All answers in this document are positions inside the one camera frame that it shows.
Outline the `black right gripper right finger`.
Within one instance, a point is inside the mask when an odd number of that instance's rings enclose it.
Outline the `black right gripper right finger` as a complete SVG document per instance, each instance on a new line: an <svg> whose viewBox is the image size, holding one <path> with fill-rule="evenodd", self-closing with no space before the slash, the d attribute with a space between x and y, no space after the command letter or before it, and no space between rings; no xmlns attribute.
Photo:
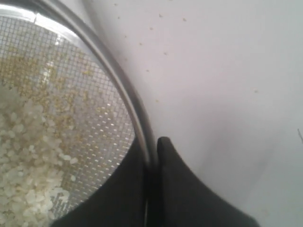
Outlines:
<svg viewBox="0 0 303 227"><path fill-rule="evenodd" d="M148 227L258 227L250 215L203 184L168 137L157 142L160 169L150 190Z"/></svg>

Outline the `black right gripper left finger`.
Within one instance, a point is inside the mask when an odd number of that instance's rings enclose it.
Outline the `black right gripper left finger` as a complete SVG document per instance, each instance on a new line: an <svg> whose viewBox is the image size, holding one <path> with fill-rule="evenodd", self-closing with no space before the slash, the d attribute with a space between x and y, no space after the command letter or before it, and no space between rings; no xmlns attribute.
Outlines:
<svg viewBox="0 0 303 227"><path fill-rule="evenodd" d="M112 176L87 200L54 221L53 227L143 227L143 158L134 140Z"/></svg>

